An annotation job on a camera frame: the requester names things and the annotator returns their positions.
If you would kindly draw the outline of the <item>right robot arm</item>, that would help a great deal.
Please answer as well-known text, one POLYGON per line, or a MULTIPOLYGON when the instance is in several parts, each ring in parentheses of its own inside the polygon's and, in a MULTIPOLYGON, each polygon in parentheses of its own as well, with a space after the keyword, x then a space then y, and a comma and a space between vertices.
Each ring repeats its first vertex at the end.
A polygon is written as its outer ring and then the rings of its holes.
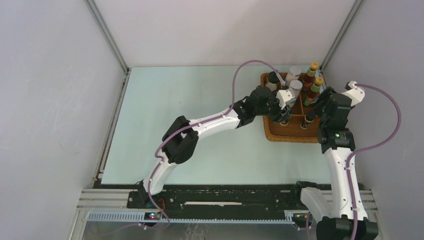
POLYGON ((346 127, 351 109, 364 97, 357 86, 343 93, 328 87, 312 103, 319 117, 317 139, 329 169, 332 203, 311 186, 293 192, 290 201, 297 209, 308 208, 318 240, 374 240, 379 235, 378 224, 369 220, 363 206, 355 160, 350 156, 356 149, 354 136, 346 127))

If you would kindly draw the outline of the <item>large black-lid jar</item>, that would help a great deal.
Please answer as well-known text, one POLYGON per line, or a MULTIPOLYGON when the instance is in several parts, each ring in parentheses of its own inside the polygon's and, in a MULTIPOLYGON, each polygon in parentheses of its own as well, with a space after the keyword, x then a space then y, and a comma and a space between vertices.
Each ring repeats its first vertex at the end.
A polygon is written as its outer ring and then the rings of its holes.
POLYGON ((281 89, 281 82, 279 76, 280 74, 275 71, 271 71, 268 73, 265 86, 269 88, 272 92, 281 89))

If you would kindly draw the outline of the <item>small black-lid spice jar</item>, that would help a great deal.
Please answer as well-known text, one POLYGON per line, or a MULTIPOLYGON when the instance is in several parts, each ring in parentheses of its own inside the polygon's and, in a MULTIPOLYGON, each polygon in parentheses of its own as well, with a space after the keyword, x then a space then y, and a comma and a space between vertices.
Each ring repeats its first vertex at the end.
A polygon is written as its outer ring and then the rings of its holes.
POLYGON ((306 130, 306 129, 308 129, 309 128, 309 126, 314 122, 314 120, 315 120, 315 118, 317 117, 317 115, 313 112, 313 111, 310 111, 310 112, 308 112, 305 116, 304 116, 304 118, 303 118, 303 120, 302 120, 302 122, 301 122, 301 124, 300 124, 300 127, 303 129, 303 130, 306 130))

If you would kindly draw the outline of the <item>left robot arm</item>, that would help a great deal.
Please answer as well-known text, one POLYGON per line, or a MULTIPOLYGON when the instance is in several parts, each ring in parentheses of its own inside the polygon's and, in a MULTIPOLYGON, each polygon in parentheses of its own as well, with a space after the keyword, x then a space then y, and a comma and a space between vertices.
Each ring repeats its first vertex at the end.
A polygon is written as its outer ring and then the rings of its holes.
POLYGON ((158 164, 138 184, 138 201, 145 208, 156 206, 158 194, 163 190, 166 180, 178 165, 193 156, 200 140, 222 131, 244 127, 257 116, 268 116, 275 123, 286 121, 291 117, 289 103, 294 97, 289 89, 272 91, 259 85, 249 96, 232 102, 219 113, 196 119, 187 119, 183 115, 177 117, 154 153, 158 164))

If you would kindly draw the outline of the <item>blue-label silver-lid jar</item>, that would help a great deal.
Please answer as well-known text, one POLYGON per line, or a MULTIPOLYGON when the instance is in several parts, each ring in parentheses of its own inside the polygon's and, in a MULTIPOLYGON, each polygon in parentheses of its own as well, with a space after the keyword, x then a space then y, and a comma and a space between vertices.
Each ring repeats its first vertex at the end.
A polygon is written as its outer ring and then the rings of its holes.
POLYGON ((292 99, 287 103, 287 105, 290 108, 292 108, 295 105, 302 88, 303 88, 303 83, 299 80, 292 80, 289 83, 288 89, 290 90, 290 92, 293 95, 292 99))
POLYGON ((293 80, 298 80, 301 73, 302 70, 298 66, 290 67, 285 77, 286 85, 289 85, 293 80))

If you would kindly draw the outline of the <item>yellow-cap sauce bottle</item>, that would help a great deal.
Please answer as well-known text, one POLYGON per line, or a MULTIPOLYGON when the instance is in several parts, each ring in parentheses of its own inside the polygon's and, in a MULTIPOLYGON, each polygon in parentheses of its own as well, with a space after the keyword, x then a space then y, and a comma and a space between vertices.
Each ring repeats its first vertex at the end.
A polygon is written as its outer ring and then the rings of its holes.
POLYGON ((316 71, 319 68, 319 63, 314 61, 310 64, 309 69, 301 78, 302 91, 307 92, 316 79, 316 71))
POLYGON ((324 78, 317 77, 315 79, 315 81, 310 86, 310 89, 306 93, 305 98, 303 100, 302 104, 305 107, 309 106, 315 100, 315 98, 317 98, 320 95, 320 89, 323 83, 324 83, 324 78))

